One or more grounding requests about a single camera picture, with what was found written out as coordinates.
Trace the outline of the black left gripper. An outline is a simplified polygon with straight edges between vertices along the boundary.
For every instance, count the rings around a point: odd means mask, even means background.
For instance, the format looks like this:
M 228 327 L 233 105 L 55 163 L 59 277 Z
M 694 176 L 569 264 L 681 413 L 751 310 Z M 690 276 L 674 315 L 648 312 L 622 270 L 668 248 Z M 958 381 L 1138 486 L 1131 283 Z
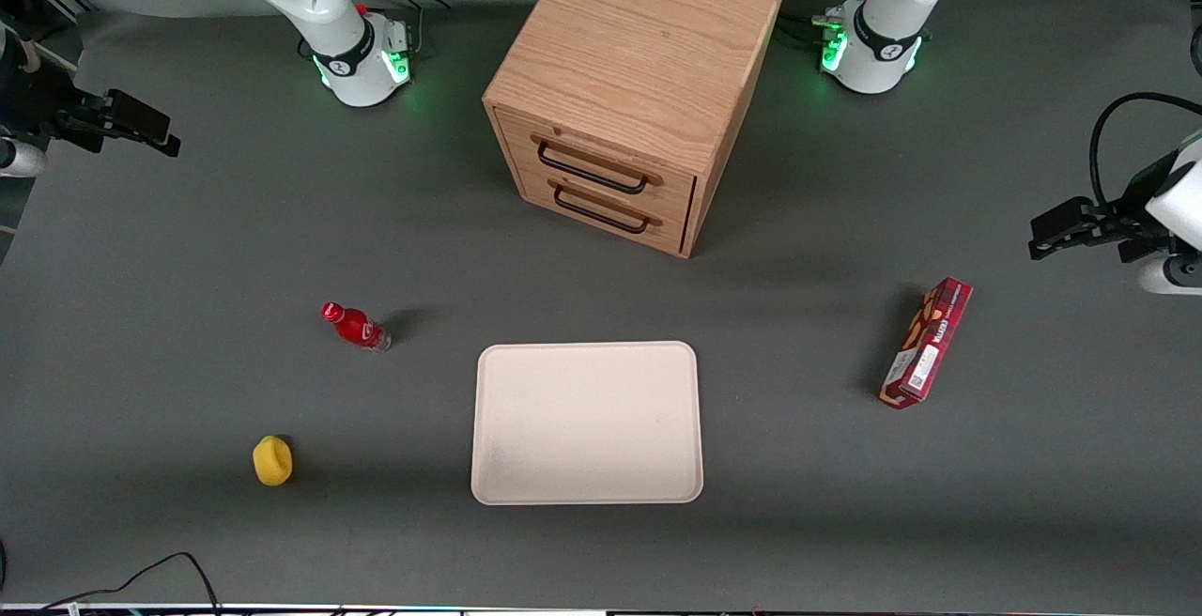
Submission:
M 1090 185 L 1099 209 L 1103 212 L 1103 239 L 1117 243 L 1117 256 L 1123 263 L 1133 263 L 1153 254 L 1176 251 L 1173 233 L 1158 223 L 1146 205 L 1168 179 L 1176 165 L 1177 152 L 1160 159 L 1133 174 L 1117 199 L 1107 199 L 1101 185 L 1099 153 L 1089 153 Z M 1094 226 L 1097 214 L 1093 201 L 1071 197 L 1041 213 L 1030 221 L 1031 239 L 1027 243 L 1027 255 L 1040 261 L 1057 251 L 1078 245 L 1094 245 Z

